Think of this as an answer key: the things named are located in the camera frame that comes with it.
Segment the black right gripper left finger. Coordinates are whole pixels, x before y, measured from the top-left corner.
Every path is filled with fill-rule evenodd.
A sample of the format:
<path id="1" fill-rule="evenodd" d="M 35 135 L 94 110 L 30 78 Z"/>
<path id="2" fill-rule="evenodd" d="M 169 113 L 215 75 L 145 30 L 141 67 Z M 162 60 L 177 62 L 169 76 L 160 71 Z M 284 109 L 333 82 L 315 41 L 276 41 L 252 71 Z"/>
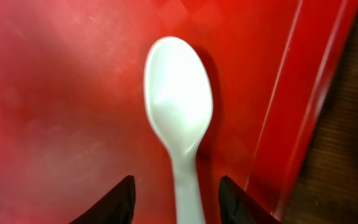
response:
<path id="1" fill-rule="evenodd" d="M 135 200 L 135 178 L 127 175 L 70 224 L 131 224 Z"/>

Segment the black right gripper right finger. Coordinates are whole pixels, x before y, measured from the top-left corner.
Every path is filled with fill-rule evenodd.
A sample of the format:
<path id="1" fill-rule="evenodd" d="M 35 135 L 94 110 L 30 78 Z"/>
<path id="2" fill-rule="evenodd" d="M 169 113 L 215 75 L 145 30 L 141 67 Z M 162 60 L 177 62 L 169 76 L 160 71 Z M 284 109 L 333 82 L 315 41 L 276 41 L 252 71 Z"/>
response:
<path id="1" fill-rule="evenodd" d="M 280 224 L 226 175 L 219 182 L 219 207 L 222 224 Z"/>

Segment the white plastic spoon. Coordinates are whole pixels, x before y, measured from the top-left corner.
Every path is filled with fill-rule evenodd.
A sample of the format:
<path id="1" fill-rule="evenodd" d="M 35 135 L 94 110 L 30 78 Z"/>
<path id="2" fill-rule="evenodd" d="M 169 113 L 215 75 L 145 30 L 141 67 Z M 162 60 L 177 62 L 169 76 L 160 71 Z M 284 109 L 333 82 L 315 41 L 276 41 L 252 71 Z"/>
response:
<path id="1" fill-rule="evenodd" d="M 147 119 L 171 160 L 176 221 L 203 224 L 196 153 L 213 115 L 206 69 L 187 42 L 162 37 L 150 48 L 144 68 Z"/>

